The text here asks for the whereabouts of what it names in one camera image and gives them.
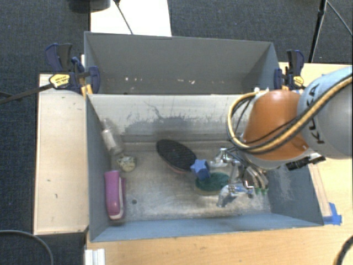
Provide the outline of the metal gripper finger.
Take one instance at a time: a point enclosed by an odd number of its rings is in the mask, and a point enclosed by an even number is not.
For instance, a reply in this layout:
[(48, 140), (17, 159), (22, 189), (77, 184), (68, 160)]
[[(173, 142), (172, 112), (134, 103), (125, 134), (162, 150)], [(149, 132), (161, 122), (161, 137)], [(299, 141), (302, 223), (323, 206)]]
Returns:
[(216, 205), (220, 208), (225, 208), (226, 205), (235, 200), (235, 198), (242, 195), (252, 194), (252, 186), (244, 186), (242, 183), (230, 183), (221, 189), (218, 195), (218, 201)]
[(234, 162), (234, 157), (226, 148), (220, 148), (217, 155), (210, 161), (211, 168), (223, 168)]

